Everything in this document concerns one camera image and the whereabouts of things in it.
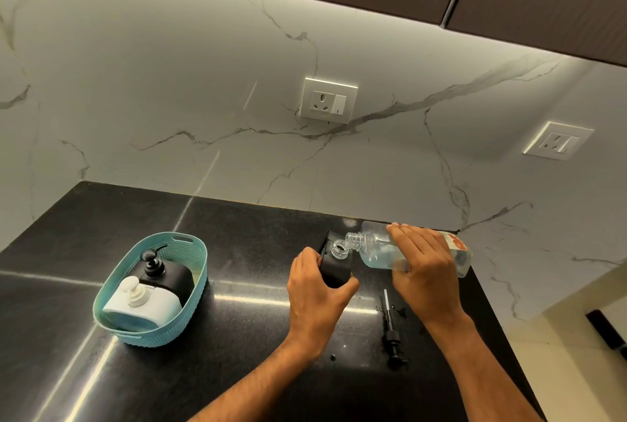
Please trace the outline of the white wall socket with switch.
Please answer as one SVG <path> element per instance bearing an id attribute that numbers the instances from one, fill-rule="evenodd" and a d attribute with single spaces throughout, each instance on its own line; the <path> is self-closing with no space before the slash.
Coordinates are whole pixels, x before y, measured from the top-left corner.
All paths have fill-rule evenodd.
<path id="1" fill-rule="evenodd" d="M 298 115 L 329 123 L 348 124 L 358 90 L 357 86 L 306 77 Z"/>

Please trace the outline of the white soap dispenser with pump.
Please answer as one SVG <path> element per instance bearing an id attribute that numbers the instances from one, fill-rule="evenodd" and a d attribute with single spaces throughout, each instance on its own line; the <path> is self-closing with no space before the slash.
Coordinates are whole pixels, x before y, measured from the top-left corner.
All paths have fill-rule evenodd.
<path id="1" fill-rule="evenodd" d="M 103 313 L 118 330 L 146 332 L 169 323 L 182 309 L 173 292 L 142 284 L 137 276 L 128 276 L 104 305 Z"/>

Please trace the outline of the person's left hand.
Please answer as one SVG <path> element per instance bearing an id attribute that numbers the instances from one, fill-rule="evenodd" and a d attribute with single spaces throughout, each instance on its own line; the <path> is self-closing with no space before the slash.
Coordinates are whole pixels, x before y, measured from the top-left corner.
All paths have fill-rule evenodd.
<path id="1" fill-rule="evenodd" d="M 327 346 L 344 310 L 339 288 L 329 288 L 319 270 L 320 255 L 305 247 L 293 260 L 286 289 L 290 301 L 287 340 L 310 361 Z"/>

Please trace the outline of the black object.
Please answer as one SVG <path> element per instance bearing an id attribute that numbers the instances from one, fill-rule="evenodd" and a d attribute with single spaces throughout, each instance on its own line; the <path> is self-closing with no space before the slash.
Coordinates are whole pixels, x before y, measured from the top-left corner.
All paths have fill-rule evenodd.
<path id="1" fill-rule="evenodd" d="M 599 310 L 595 309 L 586 315 L 589 323 L 592 324 L 595 331 L 604 340 L 605 344 L 627 362 L 627 339 L 615 329 L 607 317 Z"/>

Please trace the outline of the clear plastic refill bottle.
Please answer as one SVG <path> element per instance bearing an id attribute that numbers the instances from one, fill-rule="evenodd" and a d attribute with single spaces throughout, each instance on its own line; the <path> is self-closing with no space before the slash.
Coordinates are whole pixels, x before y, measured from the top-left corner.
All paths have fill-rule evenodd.
<path id="1" fill-rule="evenodd" d="M 364 221 L 360 231 L 346 233 L 336 239 L 330 247 L 330 253 L 338 260 L 345 260 L 351 252 L 357 252 L 363 263 L 374 269 L 396 269 L 409 271 L 409 265 L 403 253 L 388 233 L 387 224 Z M 447 242 L 453 256 L 459 278 L 466 276 L 471 267 L 472 251 L 454 233 L 437 230 Z"/>

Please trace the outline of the person's right forearm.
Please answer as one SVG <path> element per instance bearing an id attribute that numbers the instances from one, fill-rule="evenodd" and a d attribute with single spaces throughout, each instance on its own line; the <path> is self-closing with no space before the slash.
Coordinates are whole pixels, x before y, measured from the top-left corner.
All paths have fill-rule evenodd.
<path id="1" fill-rule="evenodd" d="M 543 422 L 468 315 L 428 321 L 425 327 L 453 372 L 469 422 Z"/>

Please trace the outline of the black soap dispenser bottle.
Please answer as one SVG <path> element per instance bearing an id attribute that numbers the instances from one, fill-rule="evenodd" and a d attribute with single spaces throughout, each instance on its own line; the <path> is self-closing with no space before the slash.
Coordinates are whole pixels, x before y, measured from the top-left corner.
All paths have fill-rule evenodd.
<path id="1" fill-rule="evenodd" d="M 332 289 L 345 285 L 351 277 L 352 257 L 344 236 L 327 231 L 318 253 L 324 283 Z"/>

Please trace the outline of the black soap dispenser with pump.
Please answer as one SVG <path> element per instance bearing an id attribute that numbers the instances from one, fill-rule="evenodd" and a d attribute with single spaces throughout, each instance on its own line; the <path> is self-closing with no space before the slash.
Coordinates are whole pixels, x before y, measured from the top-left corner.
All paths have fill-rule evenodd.
<path id="1" fill-rule="evenodd" d="M 167 257 L 163 252 L 168 249 L 168 244 L 162 244 L 143 251 L 127 275 L 137 277 L 142 284 L 170 291 L 184 307 L 195 287 L 192 271 Z"/>

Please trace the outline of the person's left forearm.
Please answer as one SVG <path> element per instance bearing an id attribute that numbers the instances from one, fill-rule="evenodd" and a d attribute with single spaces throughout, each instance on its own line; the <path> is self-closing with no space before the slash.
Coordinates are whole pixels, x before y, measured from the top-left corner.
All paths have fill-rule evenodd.
<path id="1" fill-rule="evenodd" d="M 258 422 L 285 389 L 321 355 L 329 339 L 289 333 L 257 368 L 188 422 Z"/>

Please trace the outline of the teal plastic basket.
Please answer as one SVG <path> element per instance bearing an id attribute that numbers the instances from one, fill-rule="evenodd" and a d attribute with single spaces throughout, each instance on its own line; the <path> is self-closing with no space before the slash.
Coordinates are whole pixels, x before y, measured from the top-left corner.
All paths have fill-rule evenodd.
<path id="1" fill-rule="evenodd" d="M 163 252 L 167 257 L 171 257 L 177 263 L 184 264 L 192 271 L 195 287 L 190 298 L 176 317 L 158 329 L 146 332 L 128 332 L 114 328 L 104 316 L 104 305 L 121 281 L 128 277 L 127 274 L 137 263 L 141 253 L 162 244 L 168 244 L 169 249 Z M 153 348 L 172 342 L 187 327 L 208 283 L 207 256 L 206 245 L 195 236 L 163 232 L 145 237 L 126 253 L 106 279 L 93 302 L 93 318 L 100 327 L 132 346 Z"/>

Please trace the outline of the person's right hand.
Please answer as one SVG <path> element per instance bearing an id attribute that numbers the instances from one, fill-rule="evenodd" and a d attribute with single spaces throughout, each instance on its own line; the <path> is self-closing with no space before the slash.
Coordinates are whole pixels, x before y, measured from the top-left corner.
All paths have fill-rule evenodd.
<path id="1" fill-rule="evenodd" d="M 409 271 L 393 271 L 393 284 L 430 333 L 457 331 L 470 324 L 461 306 L 451 253 L 449 263 L 407 264 Z"/>

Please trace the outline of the black pump head with tube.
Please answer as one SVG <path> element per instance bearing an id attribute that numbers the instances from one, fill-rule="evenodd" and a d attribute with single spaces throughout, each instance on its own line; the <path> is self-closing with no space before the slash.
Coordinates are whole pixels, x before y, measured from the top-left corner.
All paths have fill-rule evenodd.
<path id="1" fill-rule="evenodd" d="M 392 370 L 398 370 L 403 365 L 407 364 L 408 360 L 404 357 L 401 350 L 401 338 L 399 332 L 396 330 L 393 321 L 393 315 L 391 312 L 391 306 L 389 303 L 388 290 L 383 290 L 383 318 L 384 318 L 384 332 L 383 343 L 388 353 L 388 366 Z"/>

